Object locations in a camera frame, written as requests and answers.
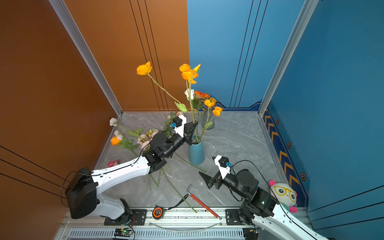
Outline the blue ceramic cylinder vase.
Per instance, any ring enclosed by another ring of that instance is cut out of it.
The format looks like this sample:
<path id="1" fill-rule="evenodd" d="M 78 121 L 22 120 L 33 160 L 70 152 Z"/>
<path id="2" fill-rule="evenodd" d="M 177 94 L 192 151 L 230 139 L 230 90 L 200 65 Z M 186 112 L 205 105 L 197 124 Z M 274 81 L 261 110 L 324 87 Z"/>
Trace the blue ceramic cylinder vase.
<path id="1" fill-rule="evenodd" d="M 189 146 L 189 161 L 193 165 L 200 165 L 205 160 L 203 141 Z"/>

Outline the white rose flower stem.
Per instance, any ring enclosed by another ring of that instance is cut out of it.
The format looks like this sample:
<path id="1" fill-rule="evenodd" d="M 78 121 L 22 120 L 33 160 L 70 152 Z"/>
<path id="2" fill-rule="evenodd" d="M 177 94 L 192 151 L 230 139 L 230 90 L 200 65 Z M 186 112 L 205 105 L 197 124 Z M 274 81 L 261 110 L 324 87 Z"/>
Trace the white rose flower stem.
<path id="1" fill-rule="evenodd" d="M 195 98 L 195 91 L 194 89 L 186 89 L 185 90 L 185 95 L 188 99 L 188 101 L 193 101 Z"/>

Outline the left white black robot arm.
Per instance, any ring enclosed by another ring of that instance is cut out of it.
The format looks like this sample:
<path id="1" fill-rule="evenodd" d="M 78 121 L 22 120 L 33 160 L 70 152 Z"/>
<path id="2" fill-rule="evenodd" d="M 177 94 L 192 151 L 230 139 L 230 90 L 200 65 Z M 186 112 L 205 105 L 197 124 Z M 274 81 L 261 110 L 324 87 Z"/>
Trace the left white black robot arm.
<path id="1" fill-rule="evenodd" d="M 121 165 L 90 171 L 78 170 L 65 190 L 72 219 L 98 215 L 119 225 L 131 223 L 133 212 L 124 199 L 105 196 L 104 191 L 130 179 L 145 176 L 160 170 L 184 143 L 193 143 L 197 123 L 187 122 L 183 117 L 173 121 L 174 134 L 168 137 L 158 132 L 149 142 L 150 149 L 139 157 Z"/>

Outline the clear ribbed glass vase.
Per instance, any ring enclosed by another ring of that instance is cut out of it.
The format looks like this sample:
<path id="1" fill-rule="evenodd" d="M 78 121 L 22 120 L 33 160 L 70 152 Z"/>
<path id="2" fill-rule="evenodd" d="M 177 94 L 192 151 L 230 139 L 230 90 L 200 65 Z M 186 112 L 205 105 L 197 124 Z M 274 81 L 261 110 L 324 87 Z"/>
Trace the clear ribbed glass vase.
<path id="1" fill-rule="evenodd" d="M 215 116 L 212 113 L 213 108 L 207 107 L 203 104 L 203 113 L 201 117 L 201 126 L 207 130 L 211 130 L 215 126 Z"/>

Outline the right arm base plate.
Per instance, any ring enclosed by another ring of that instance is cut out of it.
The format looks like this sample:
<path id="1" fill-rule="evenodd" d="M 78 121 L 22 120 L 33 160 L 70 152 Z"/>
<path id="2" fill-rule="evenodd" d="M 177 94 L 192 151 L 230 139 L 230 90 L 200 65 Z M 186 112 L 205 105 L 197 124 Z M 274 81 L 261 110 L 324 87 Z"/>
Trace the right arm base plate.
<path id="1" fill-rule="evenodd" d="M 245 209 L 226 209 L 226 223 L 228 226 L 253 225 L 253 214 Z"/>

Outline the orange gerbera flower stem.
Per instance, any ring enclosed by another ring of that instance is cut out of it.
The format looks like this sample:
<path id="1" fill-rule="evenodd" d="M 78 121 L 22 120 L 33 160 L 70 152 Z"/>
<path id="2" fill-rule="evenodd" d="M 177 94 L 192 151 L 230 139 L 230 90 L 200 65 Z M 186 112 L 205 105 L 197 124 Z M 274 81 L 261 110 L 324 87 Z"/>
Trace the orange gerbera flower stem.
<path id="1" fill-rule="evenodd" d="M 197 119 L 200 120 L 202 115 L 203 115 L 203 111 L 205 110 L 205 104 L 204 104 L 204 101 L 209 99 L 210 98 L 210 95 L 209 94 L 205 94 L 205 93 L 202 93 L 200 91 L 195 91 L 194 92 L 194 99 L 192 101 L 193 103 L 193 108 L 195 111 L 197 111 Z"/>

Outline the yellow poppy flower bunch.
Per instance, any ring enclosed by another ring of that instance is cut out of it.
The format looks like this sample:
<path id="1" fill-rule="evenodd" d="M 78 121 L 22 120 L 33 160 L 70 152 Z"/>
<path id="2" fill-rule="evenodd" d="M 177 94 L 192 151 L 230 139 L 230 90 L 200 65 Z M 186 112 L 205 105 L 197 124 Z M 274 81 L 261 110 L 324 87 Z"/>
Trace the yellow poppy flower bunch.
<path id="1" fill-rule="evenodd" d="M 217 100 L 215 98 L 209 98 L 204 100 L 204 113 L 202 117 L 202 126 L 203 131 L 199 137 L 200 142 L 202 141 L 203 136 L 205 135 L 206 131 L 208 129 L 213 128 L 214 126 L 214 120 L 216 117 L 219 117 L 222 112 L 223 108 L 217 105 Z"/>

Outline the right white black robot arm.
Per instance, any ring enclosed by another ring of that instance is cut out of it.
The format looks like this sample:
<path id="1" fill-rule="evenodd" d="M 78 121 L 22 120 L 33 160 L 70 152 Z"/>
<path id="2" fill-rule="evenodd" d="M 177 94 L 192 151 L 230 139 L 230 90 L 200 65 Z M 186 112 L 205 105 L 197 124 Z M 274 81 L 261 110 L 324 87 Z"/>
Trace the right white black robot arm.
<path id="1" fill-rule="evenodd" d="M 220 172 L 214 177 L 199 174 L 209 189 L 224 185 L 244 198 L 238 210 L 242 223 L 262 227 L 280 240 L 326 239 L 286 212 L 269 191 L 259 187 L 259 181 L 249 170 L 241 170 L 235 175 L 229 173 L 224 178 Z"/>

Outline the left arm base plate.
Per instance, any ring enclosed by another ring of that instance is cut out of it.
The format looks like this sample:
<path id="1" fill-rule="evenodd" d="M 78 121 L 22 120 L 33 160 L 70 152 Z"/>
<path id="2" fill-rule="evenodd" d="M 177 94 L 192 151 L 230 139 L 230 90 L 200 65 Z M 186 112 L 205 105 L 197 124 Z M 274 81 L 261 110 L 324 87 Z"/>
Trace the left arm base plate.
<path id="1" fill-rule="evenodd" d="M 146 209 L 133 209 L 123 213 L 116 220 L 105 218 L 105 226 L 143 226 L 146 221 Z"/>

